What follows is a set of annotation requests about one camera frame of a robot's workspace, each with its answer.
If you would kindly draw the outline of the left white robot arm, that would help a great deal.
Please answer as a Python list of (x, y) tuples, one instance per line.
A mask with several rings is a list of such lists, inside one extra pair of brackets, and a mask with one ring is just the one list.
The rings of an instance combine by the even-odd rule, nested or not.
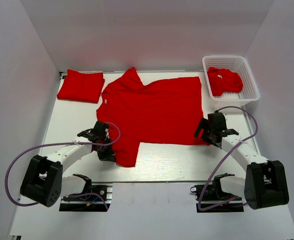
[(92, 180), (79, 173), (63, 174), (92, 152), (101, 161), (115, 161), (112, 145), (116, 140), (109, 136), (111, 128), (118, 129), (111, 122), (97, 121), (93, 128), (78, 133), (72, 142), (63, 143), (61, 149), (32, 157), (20, 187), (21, 195), (46, 207), (53, 206), (58, 198), (88, 199), (93, 195)]

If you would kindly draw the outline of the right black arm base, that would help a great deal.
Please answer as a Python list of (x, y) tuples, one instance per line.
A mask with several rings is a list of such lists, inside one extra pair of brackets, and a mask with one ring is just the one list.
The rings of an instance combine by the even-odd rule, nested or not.
[[(205, 211), (200, 211), (198, 208), (198, 202), (200, 198), (200, 194), (204, 188), (204, 184), (196, 184), (190, 188), (190, 193), (195, 196), (196, 201), (196, 211), (197, 213), (242, 213), (244, 212), (244, 206), (242, 205), (242, 198), (237, 198), (228, 203), (220, 204), (219, 206), (213, 207), (211, 209), (207, 209)], [(202, 198), (201, 207), (207, 208), (211, 205), (221, 203), (223, 201), (229, 200), (233, 198), (234, 195), (229, 193), (223, 193), (222, 197), (218, 197), (214, 191), (214, 187), (210, 183), (206, 188), (204, 196)]]

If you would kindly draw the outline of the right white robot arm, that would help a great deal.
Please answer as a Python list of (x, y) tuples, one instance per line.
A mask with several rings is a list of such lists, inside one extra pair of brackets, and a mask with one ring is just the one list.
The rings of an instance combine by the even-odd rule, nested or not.
[[(202, 118), (194, 137), (225, 151), (225, 156), (204, 184), (198, 198), (201, 212), (228, 204), (241, 198), (253, 210), (286, 205), (289, 192), (284, 165), (258, 154), (241, 139), (239, 133), (228, 128), (223, 113), (215, 111)], [(245, 177), (216, 172), (223, 162), (232, 157), (245, 171)]]

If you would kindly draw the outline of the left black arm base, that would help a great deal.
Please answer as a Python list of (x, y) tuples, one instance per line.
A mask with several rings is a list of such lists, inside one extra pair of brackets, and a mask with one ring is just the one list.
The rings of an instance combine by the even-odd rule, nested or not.
[(92, 184), (89, 188), (91, 195), (82, 197), (63, 197), (60, 201), (60, 212), (105, 213), (112, 201), (112, 184)]

